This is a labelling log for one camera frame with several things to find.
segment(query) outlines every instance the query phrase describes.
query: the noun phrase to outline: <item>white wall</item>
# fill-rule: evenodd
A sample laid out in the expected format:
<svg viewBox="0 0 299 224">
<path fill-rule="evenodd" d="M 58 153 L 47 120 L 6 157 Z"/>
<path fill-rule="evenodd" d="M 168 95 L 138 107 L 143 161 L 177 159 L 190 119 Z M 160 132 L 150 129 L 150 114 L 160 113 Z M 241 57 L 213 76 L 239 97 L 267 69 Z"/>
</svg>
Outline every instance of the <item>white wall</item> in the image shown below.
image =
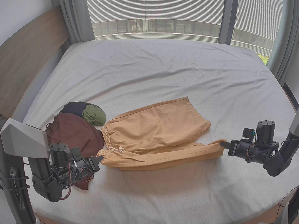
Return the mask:
<svg viewBox="0 0 299 224">
<path fill-rule="evenodd" d="M 0 45 L 24 25 L 51 8 L 51 0 L 0 0 Z M 40 80 L 38 85 L 41 87 L 44 81 Z M 1 189 L 0 217 L 0 223 L 16 223 Z"/>
<path fill-rule="evenodd" d="M 294 63 L 286 74 L 285 82 L 299 103 L 299 47 L 295 55 Z"/>
</svg>

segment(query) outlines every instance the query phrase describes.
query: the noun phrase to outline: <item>fabric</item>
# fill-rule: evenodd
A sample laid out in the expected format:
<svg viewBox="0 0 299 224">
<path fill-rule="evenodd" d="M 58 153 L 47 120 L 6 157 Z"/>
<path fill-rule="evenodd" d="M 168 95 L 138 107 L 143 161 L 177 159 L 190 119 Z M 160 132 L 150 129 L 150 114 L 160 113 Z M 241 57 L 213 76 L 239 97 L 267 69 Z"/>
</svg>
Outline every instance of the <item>fabric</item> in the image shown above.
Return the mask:
<svg viewBox="0 0 299 224">
<path fill-rule="evenodd" d="M 100 104 L 109 121 L 184 96 L 211 122 L 195 140 L 203 144 L 239 140 L 244 128 L 256 129 L 265 119 L 275 121 L 274 140 L 282 142 L 295 116 L 282 87 L 252 50 L 176 39 L 118 39 L 70 46 L 24 123 L 45 130 L 70 101 Z M 50 203 L 30 188 L 30 201 L 35 212 L 60 223 L 233 224 L 262 214 L 298 185 L 299 152 L 277 177 L 227 152 L 153 171 L 100 164 L 87 191 L 74 187 L 68 199 Z M 28 165 L 25 172 L 32 176 Z"/>
<path fill-rule="evenodd" d="M 104 146 L 104 138 L 101 131 L 90 125 L 83 118 L 71 113 L 59 113 L 54 121 L 46 128 L 48 144 L 65 143 L 69 148 L 78 147 L 83 157 L 96 156 Z M 82 181 L 92 177 L 87 175 Z M 88 189 L 88 183 L 75 184 L 82 190 Z"/>
<path fill-rule="evenodd" d="M 66 27 L 69 31 L 69 43 L 95 40 L 86 0 L 51 0 L 52 6 L 60 5 Z"/>
<path fill-rule="evenodd" d="M 88 104 L 83 110 L 82 117 L 88 123 L 96 126 L 103 126 L 106 122 L 105 112 L 97 105 Z"/>
<path fill-rule="evenodd" d="M 298 32 L 299 0 L 283 0 L 281 23 L 277 33 L 275 45 L 267 66 L 272 71 L 281 86 L 289 68 L 294 63 L 299 43 Z"/>
<path fill-rule="evenodd" d="M 120 114 L 102 129 L 107 150 L 101 164 L 120 170 L 156 170 L 223 155 L 220 141 L 194 142 L 211 122 L 188 97 L 160 102 Z"/>
<path fill-rule="evenodd" d="M 79 117 L 83 117 L 83 110 L 86 108 L 87 103 L 85 102 L 69 102 L 66 105 L 64 105 L 63 109 L 60 111 L 60 113 L 72 113 Z"/>
</svg>

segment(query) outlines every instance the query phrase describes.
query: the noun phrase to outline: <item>white drawstring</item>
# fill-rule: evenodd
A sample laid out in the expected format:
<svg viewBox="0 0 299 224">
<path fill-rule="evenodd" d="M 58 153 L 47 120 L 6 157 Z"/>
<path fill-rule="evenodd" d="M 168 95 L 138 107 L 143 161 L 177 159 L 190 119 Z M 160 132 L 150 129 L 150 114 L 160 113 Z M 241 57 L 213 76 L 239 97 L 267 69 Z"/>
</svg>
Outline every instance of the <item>white drawstring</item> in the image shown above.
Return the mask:
<svg viewBox="0 0 299 224">
<path fill-rule="evenodd" d="M 108 150 L 120 151 L 122 154 L 125 151 L 125 149 L 121 146 L 119 146 L 119 149 L 114 148 L 114 147 L 109 147 Z"/>
</svg>

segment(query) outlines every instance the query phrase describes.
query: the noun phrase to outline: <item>brown garment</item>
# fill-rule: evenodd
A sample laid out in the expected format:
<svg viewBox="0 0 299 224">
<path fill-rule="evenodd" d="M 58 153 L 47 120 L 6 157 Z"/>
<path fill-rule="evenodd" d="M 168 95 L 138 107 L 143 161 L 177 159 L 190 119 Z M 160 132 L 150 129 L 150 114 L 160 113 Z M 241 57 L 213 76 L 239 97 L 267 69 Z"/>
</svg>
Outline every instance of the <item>brown garment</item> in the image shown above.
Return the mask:
<svg viewBox="0 0 299 224">
<path fill-rule="evenodd" d="M 217 140 L 196 143 L 211 126 L 188 97 L 120 114 L 101 129 L 107 150 L 101 164 L 120 170 L 156 170 L 223 155 Z"/>
<path fill-rule="evenodd" d="M 46 129 L 48 144 L 65 143 L 69 148 L 79 147 L 83 157 L 96 156 L 104 146 L 102 132 L 89 124 L 85 119 L 71 113 L 59 113 L 53 123 Z M 75 184 L 78 188 L 87 190 L 88 183 Z"/>
</svg>

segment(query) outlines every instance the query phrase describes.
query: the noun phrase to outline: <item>bed sheet wrinkle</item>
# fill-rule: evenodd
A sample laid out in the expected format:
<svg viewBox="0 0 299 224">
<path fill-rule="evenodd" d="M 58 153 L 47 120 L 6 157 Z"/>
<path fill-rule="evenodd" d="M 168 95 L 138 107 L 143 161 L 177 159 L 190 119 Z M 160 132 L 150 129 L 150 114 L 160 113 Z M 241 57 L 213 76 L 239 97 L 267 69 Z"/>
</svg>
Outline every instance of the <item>bed sheet wrinkle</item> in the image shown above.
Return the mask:
<svg viewBox="0 0 299 224">
<path fill-rule="evenodd" d="M 196 41 L 132 39 L 70 46 L 24 122 L 45 129 L 70 101 L 97 104 L 110 120 L 184 96 L 212 123 L 200 143 L 239 139 L 243 128 L 256 128 L 263 119 L 276 122 L 274 140 L 281 142 L 295 115 L 253 51 Z M 269 209 L 297 185 L 298 164 L 296 154 L 288 169 L 273 178 L 260 164 L 229 157 L 225 150 L 215 160 L 156 171 L 101 165 L 88 191 L 74 188 L 58 203 L 28 191 L 35 211 L 61 223 L 240 223 Z M 85 204 L 80 209 L 73 205 L 78 200 Z"/>
</svg>

